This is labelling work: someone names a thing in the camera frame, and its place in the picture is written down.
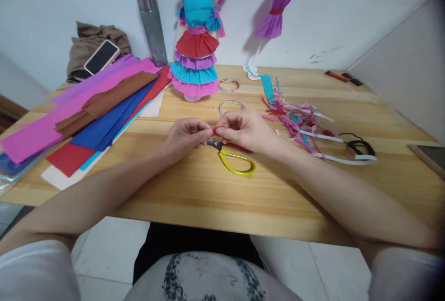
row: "person's left hand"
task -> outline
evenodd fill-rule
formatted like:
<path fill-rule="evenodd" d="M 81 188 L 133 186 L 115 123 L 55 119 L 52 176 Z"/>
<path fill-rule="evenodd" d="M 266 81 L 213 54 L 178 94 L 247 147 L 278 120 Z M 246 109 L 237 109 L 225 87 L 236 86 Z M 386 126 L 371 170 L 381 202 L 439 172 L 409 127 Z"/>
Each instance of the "person's left hand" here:
<path fill-rule="evenodd" d="M 172 163 L 176 163 L 194 147 L 207 145 L 206 140 L 212 134 L 212 127 L 199 118 L 178 119 L 162 145 L 161 152 L 166 154 Z"/>

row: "yellow scissors handle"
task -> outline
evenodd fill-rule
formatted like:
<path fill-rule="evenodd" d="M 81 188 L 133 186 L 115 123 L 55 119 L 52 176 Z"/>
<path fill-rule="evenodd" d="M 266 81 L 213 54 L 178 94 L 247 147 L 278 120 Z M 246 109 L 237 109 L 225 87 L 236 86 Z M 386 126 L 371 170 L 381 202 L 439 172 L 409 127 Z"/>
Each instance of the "yellow scissors handle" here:
<path fill-rule="evenodd" d="M 226 168 L 228 168 L 231 172 L 236 173 L 238 175 L 241 176 L 250 176 L 251 174 L 253 174 L 256 170 L 256 165 L 255 162 L 252 161 L 250 158 L 247 158 L 245 156 L 241 156 L 241 155 L 237 155 L 237 154 L 232 154 L 232 153 L 228 153 L 224 150 L 221 149 L 220 152 L 218 152 L 218 156 L 221 159 L 221 162 L 224 164 L 224 166 Z M 240 170 L 235 170 L 234 168 L 232 168 L 228 162 L 226 161 L 226 158 L 224 156 L 231 156 L 231 157 L 235 157 L 235 158 L 239 158 L 241 160 L 245 160 L 247 162 L 250 163 L 250 169 L 248 169 L 247 171 L 240 171 Z"/>

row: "person's right hand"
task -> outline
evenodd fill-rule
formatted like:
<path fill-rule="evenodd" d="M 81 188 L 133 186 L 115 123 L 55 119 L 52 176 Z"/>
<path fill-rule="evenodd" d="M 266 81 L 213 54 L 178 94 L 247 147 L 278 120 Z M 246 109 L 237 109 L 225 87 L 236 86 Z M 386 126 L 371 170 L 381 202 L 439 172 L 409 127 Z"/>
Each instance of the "person's right hand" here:
<path fill-rule="evenodd" d="M 280 141 L 280 137 L 254 109 L 228 111 L 216 126 L 223 126 L 215 130 L 223 137 L 223 143 L 231 141 L 256 153 L 269 154 Z"/>

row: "pink ruffle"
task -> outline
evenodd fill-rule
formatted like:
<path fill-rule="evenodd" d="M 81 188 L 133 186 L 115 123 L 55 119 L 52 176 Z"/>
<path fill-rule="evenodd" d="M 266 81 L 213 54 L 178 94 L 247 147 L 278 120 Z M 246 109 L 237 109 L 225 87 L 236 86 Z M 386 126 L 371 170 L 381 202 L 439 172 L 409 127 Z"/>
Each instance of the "pink ruffle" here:
<path fill-rule="evenodd" d="M 213 95 L 217 92 L 219 92 L 219 81 L 216 80 L 212 83 L 207 83 L 203 85 L 196 85 L 196 84 L 190 84 L 190 83 L 183 83 L 179 81 L 171 71 L 168 72 L 167 77 L 172 80 L 173 86 L 176 90 L 179 92 L 182 92 L 185 95 L 193 96 L 193 97 L 204 97 Z"/>
<path fill-rule="evenodd" d="M 195 59 L 195 58 L 188 58 L 184 55 L 181 55 L 178 51 L 175 52 L 175 60 L 178 61 L 181 66 L 188 68 L 188 69 L 195 69 L 195 70 L 204 70 L 208 69 L 211 66 L 215 65 L 216 63 L 216 56 L 215 54 L 210 55 L 206 58 L 201 59 Z"/>

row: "brown cloth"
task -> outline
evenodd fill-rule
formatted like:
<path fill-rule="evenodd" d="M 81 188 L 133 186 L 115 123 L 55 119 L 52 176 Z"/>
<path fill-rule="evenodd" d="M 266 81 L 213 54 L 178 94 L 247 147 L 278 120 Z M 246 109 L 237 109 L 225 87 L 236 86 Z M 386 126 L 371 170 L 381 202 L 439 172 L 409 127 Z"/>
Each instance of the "brown cloth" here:
<path fill-rule="evenodd" d="M 110 40 L 121 49 L 119 58 L 125 54 L 131 53 L 130 43 L 127 35 L 115 28 L 114 25 L 100 25 L 99 27 L 77 23 L 78 38 L 72 37 L 73 46 L 70 50 L 70 62 L 66 75 L 68 78 L 73 76 L 75 71 L 84 70 L 83 65 L 93 55 L 104 40 Z"/>
<path fill-rule="evenodd" d="M 156 78 L 158 78 L 158 75 L 145 71 L 127 77 L 114 88 L 92 96 L 82 106 L 82 111 L 73 114 L 68 119 L 58 122 L 55 128 L 56 132 L 65 137 L 72 136 Z"/>

